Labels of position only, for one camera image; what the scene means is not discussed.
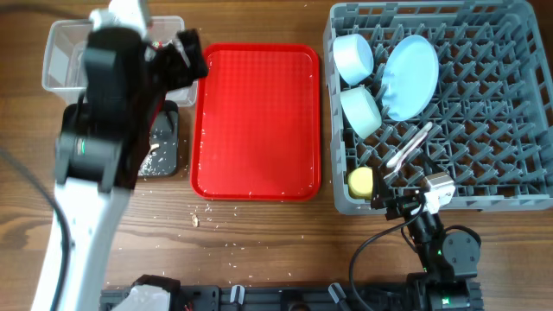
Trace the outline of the yellow plastic cup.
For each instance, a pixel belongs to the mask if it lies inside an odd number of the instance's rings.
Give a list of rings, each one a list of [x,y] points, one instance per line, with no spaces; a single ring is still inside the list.
[[[373,193],[373,172],[371,168],[359,167],[347,177],[350,196],[354,199],[370,200]]]

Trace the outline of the white plastic fork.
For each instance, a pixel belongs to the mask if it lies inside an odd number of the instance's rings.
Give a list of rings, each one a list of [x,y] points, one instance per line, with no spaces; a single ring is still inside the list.
[[[412,153],[426,138],[433,127],[432,122],[427,122],[387,163],[386,167],[392,171],[385,176],[389,180],[403,166],[407,156]]]

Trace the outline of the green bowl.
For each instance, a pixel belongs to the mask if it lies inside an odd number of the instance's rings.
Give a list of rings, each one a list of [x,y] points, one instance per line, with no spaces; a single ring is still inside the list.
[[[340,103],[347,121],[361,139],[367,139],[381,126],[375,99],[363,86],[342,92]]]

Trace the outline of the white plastic spoon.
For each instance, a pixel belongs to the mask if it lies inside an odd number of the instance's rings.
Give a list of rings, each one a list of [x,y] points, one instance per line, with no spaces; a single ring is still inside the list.
[[[412,152],[428,135],[429,130],[420,130],[407,144],[400,149],[387,163],[387,168],[399,168],[406,156]]]

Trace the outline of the light blue plate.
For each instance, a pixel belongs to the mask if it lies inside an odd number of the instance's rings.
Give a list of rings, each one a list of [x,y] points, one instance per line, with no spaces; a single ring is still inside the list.
[[[393,49],[385,64],[381,86],[387,116],[405,121],[423,112],[437,87],[439,61],[434,46],[420,35],[410,35]]]

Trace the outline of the light blue food bowl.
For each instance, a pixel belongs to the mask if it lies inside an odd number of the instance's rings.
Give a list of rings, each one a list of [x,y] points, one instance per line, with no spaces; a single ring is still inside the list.
[[[372,50],[359,34],[343,35],[334,40],[334,63],[341,78],[350,86],[368,78],[374,68]]]

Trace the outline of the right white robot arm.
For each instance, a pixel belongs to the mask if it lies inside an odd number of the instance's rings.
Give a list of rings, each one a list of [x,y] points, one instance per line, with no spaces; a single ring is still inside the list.
[[[443,225],[439,210],[451,201],[456,190],[448,174],[426,176],[423,184],[423,189],[415,194],[395,197],[379,173],[372,177],[372,206],[384,208],[388,220],[404,222],[368,238],[354,252],[348,270],[353,295],[362,308],[372,308],[355,285],[355,263],[369,244],[401,231],[409,233],[410,246],[423,267],[422,273],[407,276],[400,295],[404,310],[481,310],[482,293],[474,281],[478,275],[481,238],[463,225]]]

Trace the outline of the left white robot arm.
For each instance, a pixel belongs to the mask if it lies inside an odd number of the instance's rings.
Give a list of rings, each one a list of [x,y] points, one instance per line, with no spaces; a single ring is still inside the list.
[[[64,110],[55,143],[54,217],[35,310],[98,308],[112,240],[166,95],[208,74],[197,30],[153,44],[143,1],[113,1],[90,19],[87,86]]]

